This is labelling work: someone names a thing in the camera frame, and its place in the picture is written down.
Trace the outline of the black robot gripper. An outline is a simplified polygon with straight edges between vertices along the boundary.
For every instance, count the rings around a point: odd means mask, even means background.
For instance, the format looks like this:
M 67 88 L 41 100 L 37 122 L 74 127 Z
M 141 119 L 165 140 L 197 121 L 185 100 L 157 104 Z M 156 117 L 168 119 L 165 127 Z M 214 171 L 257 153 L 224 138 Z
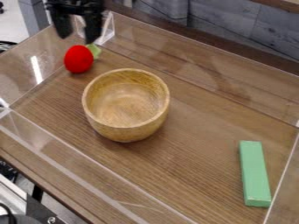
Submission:
M 101 35 L 103 0 L 45 0 L 45 9 L 61 39 L 71 34 L 70 16 L 83 16 L 85 43 L 90 44 Z

